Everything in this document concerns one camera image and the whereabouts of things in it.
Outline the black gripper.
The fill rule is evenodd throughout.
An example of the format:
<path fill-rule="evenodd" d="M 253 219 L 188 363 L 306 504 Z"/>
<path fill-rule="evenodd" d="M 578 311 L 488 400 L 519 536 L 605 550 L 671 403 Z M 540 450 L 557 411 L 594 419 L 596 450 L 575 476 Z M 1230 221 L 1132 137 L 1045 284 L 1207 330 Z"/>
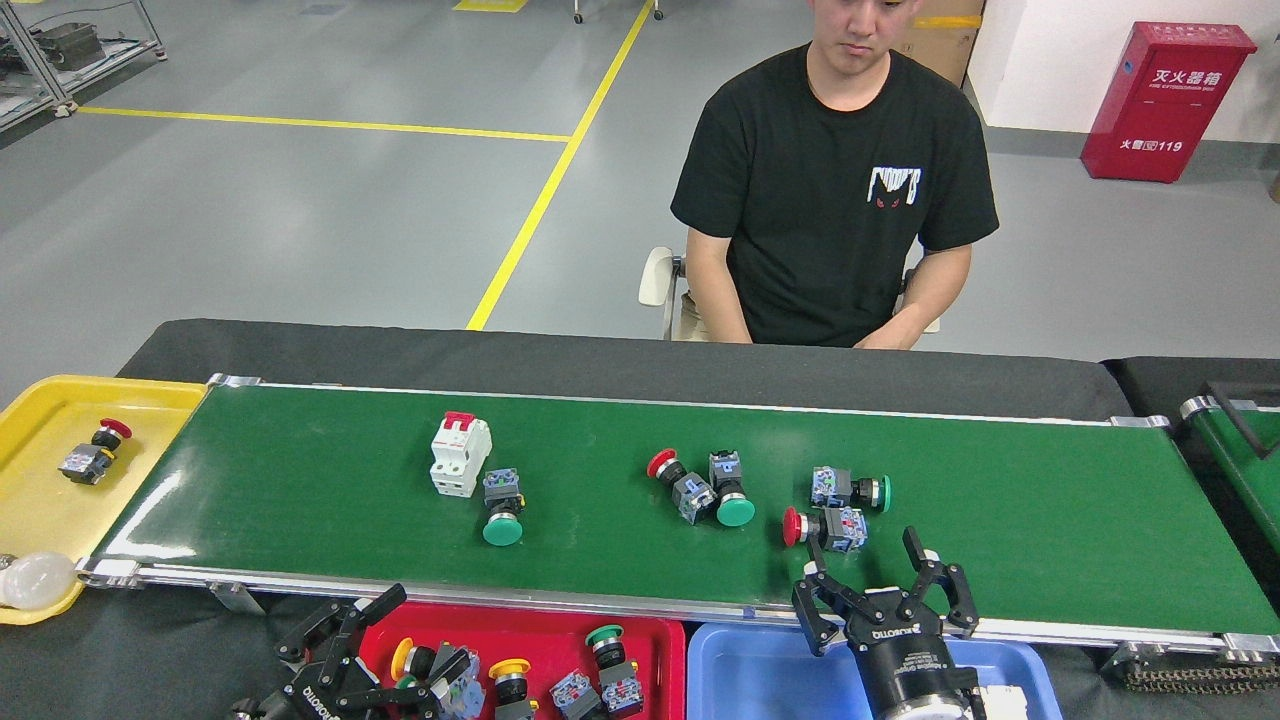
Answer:
<path fill-rule="evenodd" d="M 406 588 L 396 583 L 374 600 L 330 601 L 315 610 L 275 644 L 276 657 L 294 676 L 265 700 L 237 701 L 236 717 L 468 717 L 474 684 L 468 648 L 397 648 L 390 664 L 396 684 L 390 688 L 378 688 L 378 675 L 355 657 L 365 632 L 406 598 Z M 325 673 L 325 667 L 332 669 Z"/>
<path fill-rule="evenodd" d="M 909 591 L 863 594 L 818 561 L 805 564 L 792 606 L 810 653 L 822 657 L 845 639 L 874 719 L 986 719 L 977 671 L 957 666 L 943 639 L 943 632 L 972 638 L 980 620 L 965 571 L 925 548 L 914 527 L 905 527 L 902 543 L 916 570 Z M 943 589 L 950 610 L 927 621 L 932 585 Z M 846 621 L 844 629 L 822 618 L 819 601 Z"/>

